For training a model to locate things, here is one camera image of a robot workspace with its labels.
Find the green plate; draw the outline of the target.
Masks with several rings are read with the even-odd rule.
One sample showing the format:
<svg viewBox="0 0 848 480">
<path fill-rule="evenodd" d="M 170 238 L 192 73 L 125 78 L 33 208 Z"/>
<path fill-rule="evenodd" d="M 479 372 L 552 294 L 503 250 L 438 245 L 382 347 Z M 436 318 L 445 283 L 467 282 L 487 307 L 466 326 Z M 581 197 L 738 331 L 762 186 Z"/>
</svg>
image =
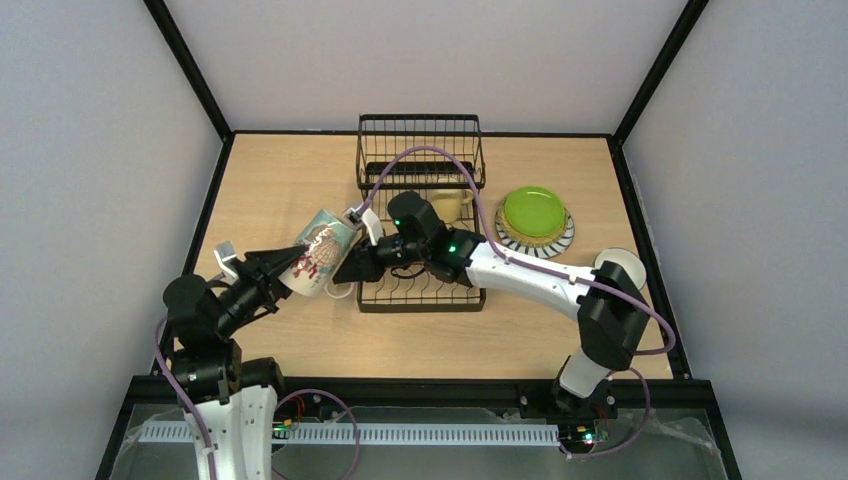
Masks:
<svg viewBox="0 0 848 480">
<path fill-rule="evenodd" d="M 504 222 L 524 237 L 558 236 L 566 227 L 567 210 L 561 198 L 547 188 L 523 186 L 506 195 Z"/>
</svg>

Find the cream ceramic mug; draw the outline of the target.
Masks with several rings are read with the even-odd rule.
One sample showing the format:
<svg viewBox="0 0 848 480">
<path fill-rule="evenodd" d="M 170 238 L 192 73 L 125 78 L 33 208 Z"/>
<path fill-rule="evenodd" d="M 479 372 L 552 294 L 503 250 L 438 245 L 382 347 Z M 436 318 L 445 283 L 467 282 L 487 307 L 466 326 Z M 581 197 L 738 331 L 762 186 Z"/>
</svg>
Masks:
<svg viewBox="0 0 848 480">
<path fill-rule="evenodd" d="M 296 245 L 305 252 L 279 277 L 292 292 L 306 297 L 322 294 L 356 239 L 353 225 L 326 209 L 301 231 Z"/>
</svg>

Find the yellow handled mug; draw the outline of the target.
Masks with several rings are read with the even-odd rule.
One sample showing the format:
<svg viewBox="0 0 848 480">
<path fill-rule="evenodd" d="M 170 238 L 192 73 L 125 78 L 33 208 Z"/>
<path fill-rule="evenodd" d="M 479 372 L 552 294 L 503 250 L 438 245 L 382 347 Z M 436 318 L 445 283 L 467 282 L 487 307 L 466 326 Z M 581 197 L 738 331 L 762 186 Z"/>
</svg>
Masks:
<svg viewBox="0 0 848 480">
<path fill-rule="evenodd" d="M 437 177 L 435 183 L 453 184 L 458 183 L 459 179 L 451 176 Z M 467 188 L 465 184 L 459 187 L 451 186 L 446 188 L 435 188 L 429 191 L 427 199 L 434 208 L 438 217 L 446 224 L 451 224 L 457 221 L 463 212 L 466 205 L 474 199 L 473 192 Z"/>
</svg>

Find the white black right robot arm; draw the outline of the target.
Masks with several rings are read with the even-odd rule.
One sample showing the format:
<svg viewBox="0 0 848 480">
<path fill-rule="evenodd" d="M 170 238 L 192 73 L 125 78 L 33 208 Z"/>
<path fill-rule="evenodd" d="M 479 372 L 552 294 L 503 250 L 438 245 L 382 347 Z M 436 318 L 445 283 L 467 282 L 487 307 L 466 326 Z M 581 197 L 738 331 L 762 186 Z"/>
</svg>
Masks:
<svg viewBox="0 0 848 480">
<path fill-rule="evenodd" d="M 414 191 L 395 196 L 387 212 L 395 233 L 357 241 L 334 284 L 375 283 L 391 269 L 420 265 L 444 283 L 509 292 L 564 314 L 576 322 L 580 345 L 559 371 L 550 405 L 570 415 L 590 408 L 610 374 L 631 367 L 649 315 L 621 265 L 574 267 L 505 249 L 475 231 L 447 226 Z"/>
</svg>

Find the black wire dish rack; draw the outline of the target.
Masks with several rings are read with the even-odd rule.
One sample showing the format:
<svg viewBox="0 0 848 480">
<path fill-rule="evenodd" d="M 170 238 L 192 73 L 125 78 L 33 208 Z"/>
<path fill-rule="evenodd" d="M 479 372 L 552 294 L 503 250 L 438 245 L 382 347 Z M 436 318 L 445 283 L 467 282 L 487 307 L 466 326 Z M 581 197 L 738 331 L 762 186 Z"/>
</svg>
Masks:
<svg viewBox="0 0 848 480">
<path fill-rule="evenodd" d="M 475 185 L 485 186 L 482 130 L 475 114 L 389 114 L 359 116 L 357 129 L 356 176 L 366 198 L 386 165 L 403 151 L 432 146 L 452 154 L 473 176 Z M 381 183 L 371 204 L 386 235 L 396 226 L 388 213 L 390 200 L 407 191 L 433 201 L 439 193 L 457 191 L 463 197 L 454 228 L 482 231 L 478 209 L 468 197 L 465 176 L 448 158 L 433 151 L 416 151 L 396 164 Z M 421 265 L 392 268 L 376 283 L 361 283 L 356 295 L 363 313 L 479 312 L 486 291 L 457 283 L 445 283 Z"/>
</svg>

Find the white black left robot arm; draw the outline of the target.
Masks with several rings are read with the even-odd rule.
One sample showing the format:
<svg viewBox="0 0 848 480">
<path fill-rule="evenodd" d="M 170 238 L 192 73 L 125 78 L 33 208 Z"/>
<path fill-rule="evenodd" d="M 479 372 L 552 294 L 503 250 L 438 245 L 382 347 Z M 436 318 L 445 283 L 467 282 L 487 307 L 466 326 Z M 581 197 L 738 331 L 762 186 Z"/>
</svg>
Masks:
<svg viewBox="0 0 848 480">
<path fill-rule="evenodd" d="M 271 357 L 244 361 L 234 335 L 278 310 L 292 291 L 282 274 L 307 251 L 296 245 L 239 258 L 219 246 L 219 278 L 182 275 L 163 292 L 164 326 L 179 348 L 157 360 L 182 403 L 201 479 L 270 479 L 275 405 L 285 392 Z"/>
</svg>

